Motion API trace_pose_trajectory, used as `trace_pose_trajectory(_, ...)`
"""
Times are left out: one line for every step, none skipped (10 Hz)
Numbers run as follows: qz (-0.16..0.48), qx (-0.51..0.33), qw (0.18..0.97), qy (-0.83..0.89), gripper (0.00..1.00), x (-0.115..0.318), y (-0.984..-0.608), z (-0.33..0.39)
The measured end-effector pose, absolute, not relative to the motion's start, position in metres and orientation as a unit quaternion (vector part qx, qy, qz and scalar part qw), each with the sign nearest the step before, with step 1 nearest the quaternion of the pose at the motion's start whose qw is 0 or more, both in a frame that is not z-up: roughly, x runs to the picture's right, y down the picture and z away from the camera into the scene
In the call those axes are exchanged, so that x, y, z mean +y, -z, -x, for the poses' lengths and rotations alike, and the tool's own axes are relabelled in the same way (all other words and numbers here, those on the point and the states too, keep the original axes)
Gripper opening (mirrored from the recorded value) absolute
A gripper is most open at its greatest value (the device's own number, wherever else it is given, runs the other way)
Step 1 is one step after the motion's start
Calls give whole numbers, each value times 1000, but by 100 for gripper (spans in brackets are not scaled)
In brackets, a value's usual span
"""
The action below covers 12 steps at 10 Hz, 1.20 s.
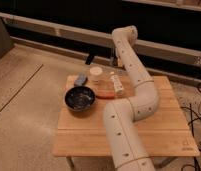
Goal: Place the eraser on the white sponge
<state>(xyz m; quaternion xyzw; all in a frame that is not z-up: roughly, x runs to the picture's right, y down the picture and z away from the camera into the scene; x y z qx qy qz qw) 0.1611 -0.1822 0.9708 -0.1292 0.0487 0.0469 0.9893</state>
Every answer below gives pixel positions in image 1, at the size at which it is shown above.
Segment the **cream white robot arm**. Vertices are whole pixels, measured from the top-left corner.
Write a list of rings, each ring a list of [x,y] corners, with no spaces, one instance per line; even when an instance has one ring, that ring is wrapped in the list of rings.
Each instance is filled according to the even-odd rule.
[[[160,96],[154,80],[133,50],[137,35],[135,26],[112,31],[112,40],[135,91],[131,97],[108,102],[103,110],[116,171],[155,171],[134,122],[152,116],[159,107]]]

